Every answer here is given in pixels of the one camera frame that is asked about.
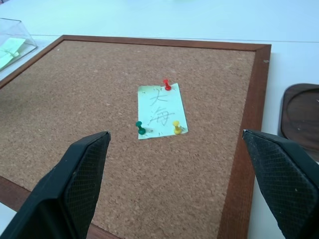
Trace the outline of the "light green handwritten note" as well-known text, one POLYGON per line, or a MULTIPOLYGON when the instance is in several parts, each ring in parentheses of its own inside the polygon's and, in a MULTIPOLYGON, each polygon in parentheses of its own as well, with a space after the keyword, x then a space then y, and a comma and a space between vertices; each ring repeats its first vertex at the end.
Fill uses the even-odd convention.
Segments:
POLYGON ((179 121, 182 134, 188 132, 183 102, 177 83, 171 84, 171 90, 164 86, 138 87, 138 121, 146 129, 138 139, 148 139, 175 135, 173 122, 179 121))

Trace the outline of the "dark wooden tray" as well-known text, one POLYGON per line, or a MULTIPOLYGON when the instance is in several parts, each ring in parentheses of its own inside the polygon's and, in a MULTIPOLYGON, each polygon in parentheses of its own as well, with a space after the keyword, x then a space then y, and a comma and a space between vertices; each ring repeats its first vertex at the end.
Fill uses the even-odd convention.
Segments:
POLYGON ((298 143, 319 163, 319 84, 294 84, 286 88, 278 134, 298 143))

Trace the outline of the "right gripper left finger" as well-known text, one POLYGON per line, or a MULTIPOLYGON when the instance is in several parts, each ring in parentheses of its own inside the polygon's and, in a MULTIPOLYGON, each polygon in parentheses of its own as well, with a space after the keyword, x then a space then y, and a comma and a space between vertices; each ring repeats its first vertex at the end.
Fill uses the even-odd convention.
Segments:
POLYGON ((86 136, 36 184, 0 239, 86 239, 99 198, 110 133, 86 136))

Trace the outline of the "wood framed cork board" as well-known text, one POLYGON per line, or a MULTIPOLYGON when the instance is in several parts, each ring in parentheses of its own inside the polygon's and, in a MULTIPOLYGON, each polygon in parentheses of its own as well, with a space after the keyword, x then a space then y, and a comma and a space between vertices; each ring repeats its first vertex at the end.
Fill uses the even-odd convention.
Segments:
POLYGON ((247 239, 271 46, 64 35, 0 82, 0 202, 108 131, 88 239, 247 239), (138 139, 138 87, 177 83, 188 132, 138 139))

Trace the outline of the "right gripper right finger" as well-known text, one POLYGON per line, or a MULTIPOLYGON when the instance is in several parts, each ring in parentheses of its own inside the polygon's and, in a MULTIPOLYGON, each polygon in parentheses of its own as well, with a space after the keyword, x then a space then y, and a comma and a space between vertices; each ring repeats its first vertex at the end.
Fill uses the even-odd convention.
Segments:
POLYGON ((285 239, 319 239, 319 164, 292 140, 249 129, 242 138, 285 239))

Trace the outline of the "light green paper note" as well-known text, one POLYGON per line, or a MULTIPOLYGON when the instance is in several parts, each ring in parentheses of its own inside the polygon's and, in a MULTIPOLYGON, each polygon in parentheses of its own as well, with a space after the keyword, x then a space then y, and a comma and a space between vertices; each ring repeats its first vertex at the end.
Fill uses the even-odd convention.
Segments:
POLYGON ((19 56, 18 52, 11 53, 8 51, 0 50, 0 70, 6 67, 14 58, 19 56))
POLYGON ((10 56, 18 56, 18 50, 24 44, 23 38, 9 38, 0 45, 0 57, 9 54, 10 56))

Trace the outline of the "clear plastic box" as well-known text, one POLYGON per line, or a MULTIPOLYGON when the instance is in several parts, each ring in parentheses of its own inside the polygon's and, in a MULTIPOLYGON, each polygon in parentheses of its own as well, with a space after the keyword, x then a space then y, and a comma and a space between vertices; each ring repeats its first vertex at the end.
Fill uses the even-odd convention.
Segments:
POLYGON ((5 68, 13 64, 20 58, 26 56, 30 52, 37 49, 37 45, 29 32, 26 30, 22 21, 8 18, 0 18, 0 45, 2 45, 9 38, 23 38, 24 44, 18 50, 19 56, 14 58, 5 68))

